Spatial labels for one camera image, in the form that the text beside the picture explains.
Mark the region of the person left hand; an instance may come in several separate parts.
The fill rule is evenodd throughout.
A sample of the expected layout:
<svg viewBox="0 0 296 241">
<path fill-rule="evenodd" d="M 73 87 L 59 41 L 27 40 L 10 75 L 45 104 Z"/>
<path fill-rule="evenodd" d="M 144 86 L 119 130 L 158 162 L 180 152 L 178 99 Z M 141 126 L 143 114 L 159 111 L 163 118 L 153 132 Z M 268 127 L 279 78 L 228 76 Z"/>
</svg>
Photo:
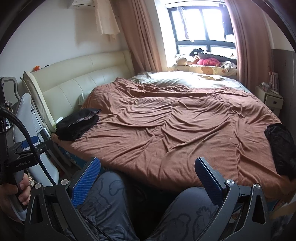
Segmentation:
<svg viewBox="0 0 296 241">
<path fill-rule="evenodd" d="M 22 205 L 27 206 L 31 197 L 31 187 L 29 177 L 26 173 L 23 174 L 22 181 L 19 183 L 20 190 L 22 191 L 18 196 Z M 15 197 L 19 189 L 16 185 L 3 184 L 1 185 L 1 211 L 14 221 L 21 222 L 17 217 L 11 206 L 11 197 Z"/>
</svg>

